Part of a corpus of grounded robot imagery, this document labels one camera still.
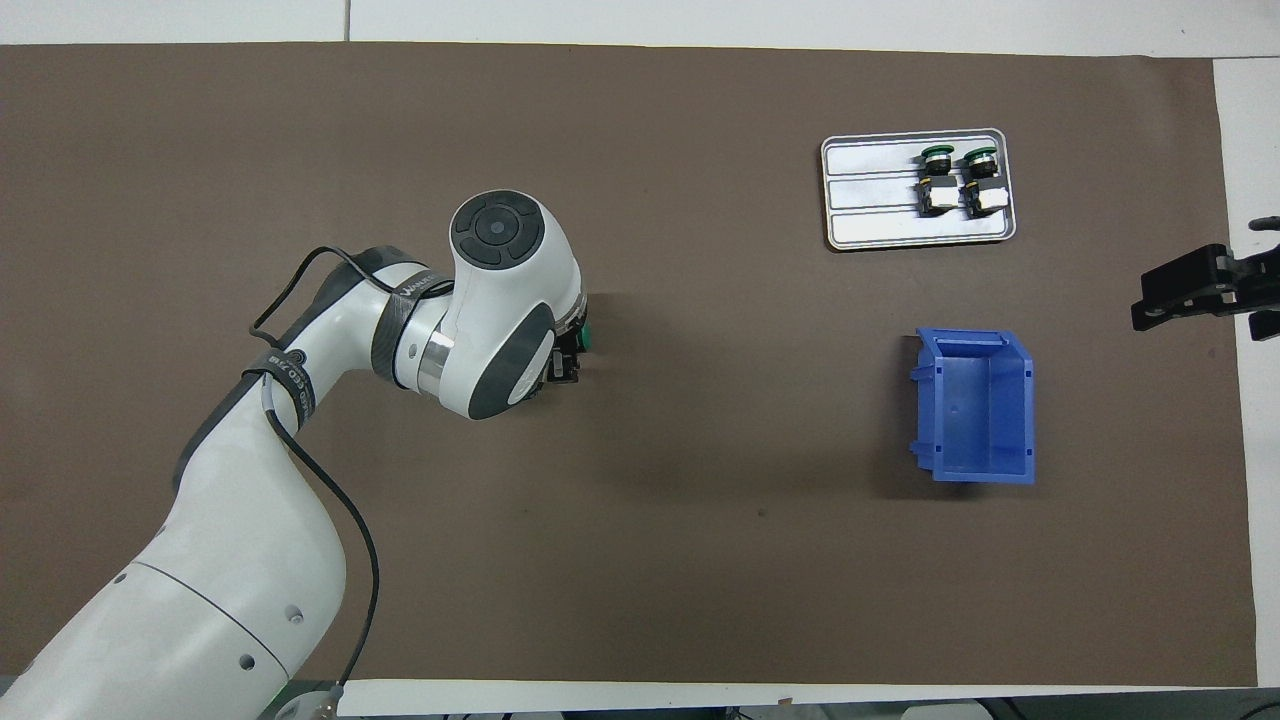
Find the blue plastic storage bin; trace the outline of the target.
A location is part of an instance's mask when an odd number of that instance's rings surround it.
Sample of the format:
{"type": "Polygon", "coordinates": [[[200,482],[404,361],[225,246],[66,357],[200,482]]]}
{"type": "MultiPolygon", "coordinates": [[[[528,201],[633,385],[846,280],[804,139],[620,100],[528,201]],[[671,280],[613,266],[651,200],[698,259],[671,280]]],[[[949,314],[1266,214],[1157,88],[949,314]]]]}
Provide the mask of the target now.
{"type": "Polygon", "coordinates": [[[919,327],[916,465],[938,483],[1036,483],[1036,368],[1010,331],[919,327]]]}

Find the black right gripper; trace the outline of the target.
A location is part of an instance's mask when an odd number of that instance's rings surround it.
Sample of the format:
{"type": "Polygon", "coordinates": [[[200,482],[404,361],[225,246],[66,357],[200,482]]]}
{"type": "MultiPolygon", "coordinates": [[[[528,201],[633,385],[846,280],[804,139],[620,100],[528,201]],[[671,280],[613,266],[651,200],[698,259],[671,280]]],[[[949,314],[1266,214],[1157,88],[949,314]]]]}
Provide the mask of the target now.
{"type": "Polygon", "coordinates": [[[1235,258],[1228,246],[1210,243],[1140,275],[1140,299],[1132,305],[1134,331],[1204,314],[1248,314],[1252,341],[1280,337],[1280,245],[1235,258]]]}

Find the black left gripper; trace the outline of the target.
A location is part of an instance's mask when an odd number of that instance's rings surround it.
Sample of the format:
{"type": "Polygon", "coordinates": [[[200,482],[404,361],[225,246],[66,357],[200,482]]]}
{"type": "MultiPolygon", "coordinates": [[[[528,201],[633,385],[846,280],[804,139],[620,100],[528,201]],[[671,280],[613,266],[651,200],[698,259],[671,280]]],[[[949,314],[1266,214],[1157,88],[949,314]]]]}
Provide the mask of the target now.
{"type": "Polygon", "coordinates": [[[572,384],[579,382],[579,355],[584,351],[579,334],[557,336],[547,364],[547,383],[572,384]]]}

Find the grey metal tray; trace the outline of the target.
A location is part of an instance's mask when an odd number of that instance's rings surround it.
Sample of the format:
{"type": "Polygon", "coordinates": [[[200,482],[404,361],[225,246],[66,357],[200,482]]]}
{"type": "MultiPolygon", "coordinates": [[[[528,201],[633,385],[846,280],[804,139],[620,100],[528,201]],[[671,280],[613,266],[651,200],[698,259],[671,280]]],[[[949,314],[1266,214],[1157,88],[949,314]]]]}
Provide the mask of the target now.
{"type": "Polygon", "coordinates": [[[820,145],[827,243],[836,251],[924,249],[997,243],[1016,231],[1007,138],[1001,129],[936,129],[832,136],[820,145]],[[959,209],[923,217],[916,205],[922,150],[950,143],[951,174],[961,190],[959,209]],[[1010,209],[972,218],[963,200],[963,156],[986,145],[998,149],[1011,191],[1010,209]]]}

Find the brown paper table mat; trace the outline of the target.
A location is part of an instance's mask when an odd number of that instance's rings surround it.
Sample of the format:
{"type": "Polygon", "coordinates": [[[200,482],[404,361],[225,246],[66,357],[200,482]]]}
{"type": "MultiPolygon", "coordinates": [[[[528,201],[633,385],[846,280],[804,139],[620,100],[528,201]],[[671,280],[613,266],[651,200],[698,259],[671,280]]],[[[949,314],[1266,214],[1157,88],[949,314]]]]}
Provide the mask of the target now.
{"type": "Polygon", "coordinates": [[[426,44],[0,47],[0,673],[151,539],[319,245],[558,218],[576,384],[367,372],[301,443],[364,511],[360,678],[1252,685],[1235,327],[1132,329],[1228,236],[1207,60],[426,44]],[[1001,129],[997,243],[827,243],[832,136],[1001,129]],[[1010,331],[1036,483],[916,465],[919,327],[1010,331]]]}

